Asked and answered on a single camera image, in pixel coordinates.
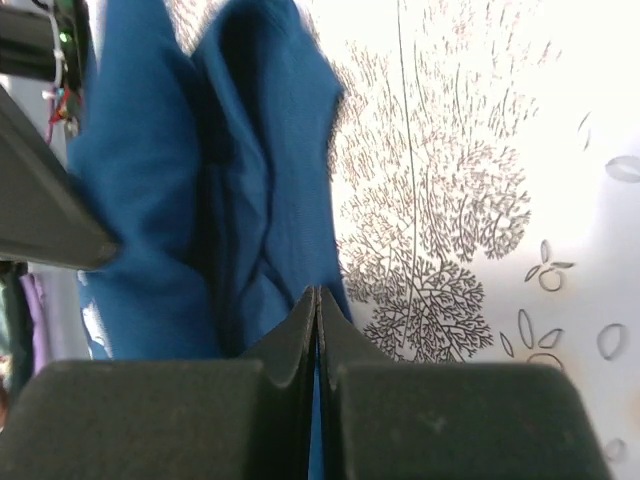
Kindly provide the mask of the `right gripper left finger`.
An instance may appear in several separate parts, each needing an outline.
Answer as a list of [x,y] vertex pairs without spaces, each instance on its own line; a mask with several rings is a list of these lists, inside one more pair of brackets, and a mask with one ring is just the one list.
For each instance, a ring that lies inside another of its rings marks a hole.
[[235,359],[64,361],[1,435],[5,479],[303,479],[316,292]]

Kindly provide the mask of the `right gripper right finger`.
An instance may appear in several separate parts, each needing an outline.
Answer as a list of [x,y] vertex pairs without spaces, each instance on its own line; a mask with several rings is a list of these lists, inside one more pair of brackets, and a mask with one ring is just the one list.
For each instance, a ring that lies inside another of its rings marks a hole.
[[607,479],[579,394],[529,363],[391,360],[317,292],[329,479]]

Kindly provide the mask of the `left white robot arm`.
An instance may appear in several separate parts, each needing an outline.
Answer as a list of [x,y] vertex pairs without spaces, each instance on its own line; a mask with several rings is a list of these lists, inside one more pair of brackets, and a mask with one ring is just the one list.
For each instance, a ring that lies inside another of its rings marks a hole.
[[[1,71],[44,83],[47,124],[81,128],[89,53],[83,1],[1,5]],[[117,243],[74,191],[50,144],[7,91],[1,93],[1,257],[79,270],[111,260]]]

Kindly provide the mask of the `dark blue t shirt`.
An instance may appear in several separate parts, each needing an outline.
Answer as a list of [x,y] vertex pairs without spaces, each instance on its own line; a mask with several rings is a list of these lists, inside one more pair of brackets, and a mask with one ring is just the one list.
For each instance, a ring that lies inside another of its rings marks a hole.
[[345,292],[328,144],[342,87],[291,1],[228,1],[192,53],[110,1],[69,168],[120,243],[79,277],[93,359],[231,357],[309,286]]

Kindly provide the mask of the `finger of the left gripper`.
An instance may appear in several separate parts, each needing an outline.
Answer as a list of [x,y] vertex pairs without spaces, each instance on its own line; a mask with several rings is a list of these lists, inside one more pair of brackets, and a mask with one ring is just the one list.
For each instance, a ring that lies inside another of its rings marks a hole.
[[55,153],[1,91],[1,257],[93,270],[118,246],[73,191]]

